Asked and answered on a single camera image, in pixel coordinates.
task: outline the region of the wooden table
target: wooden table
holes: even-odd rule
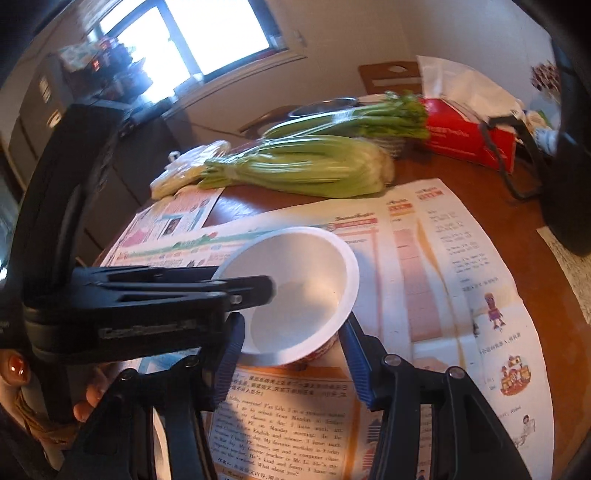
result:
[[[518,186],[531,186],[521,164],[513,177]],[[553,478],[558,478],[591,428],[591,327],[554,255],[536,232],[544,225],[540,206],[535,200],[514,200],[500,175],[481,166],[416,151],[396,162],[397,184],[430,178],[442,179],[483,227],[533,318],[552,394]],[[254,186],[228,187],[205,226],[319,200]]]

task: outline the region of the newspaper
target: newspaper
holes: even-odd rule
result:
[[[440,180],[398,186],[377,198],[325,200],[262,213],[173,241],[120,246],[111,264],[219,265],[257,236],[299,225],[334,232],[355,253],[361,281],[353,311],[364,331],[417,367],[464,368],[502,420],[532,477],[549,479],[553,411],[534,324],[490,239]],[[284,480],[300,473],[366,478],[381,418],[355,402],[353,391],[338,344],[303,372],[239,367],[226,403],[210,423],[210,445],[222,478]],[[243,410],[248,404],[255,411]],[[286,420],[276,415],[281,408],[292,409],[285,425],[277,424]],[[335,412],[342,415],[342,439],[335,439],[340,432],[326,423]],[[428,406],[421,410],[417,478],[429,476],[429,415]],[[299,418],[310,419],[311,429]],[[273,432],[271,420],[281,430]]]
[[[223,189],[202,190],[188,185],[147,207],[131,220],[103,265],[109,265],[120,248],[135,248],[201,228],[222,192]]]

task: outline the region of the plastic bag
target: plastic bag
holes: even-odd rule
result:
[[[152,198],[160,200],[166,195],[176,193],[179,188],[197,180],[203,170],[205,161],[226,155],[232,146],[225,140],[217,140],[209,145],[201,145],[182,154],[179,158],[166,165],[164,171],[150,183]]]

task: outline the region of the cup rim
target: cup rim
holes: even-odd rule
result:
[[[305,356],[318,350],[335,333],[337,333],[353,309],[353,305],[355,304],[357,293],[359,291],[359,264],[355,258],[355,254],[351,250],[351,247],[335,233],[327,232],[326,230],[322,230],[317,227],[288,227],[265,233],[255,238],[253,241],[243,245],[232,255],[230,255],[226,261],[224,261],[224,263],[216,270],[212,280],[223,279],[222,275],[226,269],[237,259],[237,257],[241,256],[246,250],[252,248],[254,245],[276,236],[302,233],[326,240],[328,243],[332,244],[333,247],[335,247],[341,254],[345,262],[345,271],[347,272],[345,289],[343,290],[341,300],[337,305],[335,312],[325,322],[325,324],[307,339],[296,345],[292,345],[288,348],[284,348],[275,352],[249,353],[243,351],[239,361],[242,365],[250,367],[277,367],[279,365],[287,365],[304,358]]]

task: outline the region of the screw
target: screw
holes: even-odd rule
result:
[[[186,368],[195,367],[198,363],[199,363],[199,358],[197,358],[197,355],[189,355],[184,360],[184,364],[185,364]]]
[[[384,357],[384,363],[391,367],[397,367],[402,363],[402,359],[398,355],[394,355],[393,353],[389,353]]]
[[[135,370],[133,368],[128,368],[127,370],[123,370],[119,374],[119,379],[121,380],[131,380],[135,375]]]
[[[449,369],[449,376],[455,378],[456,380],[461,380],[466,375],[466,372],[462,370],[460,367],[451,367]]]

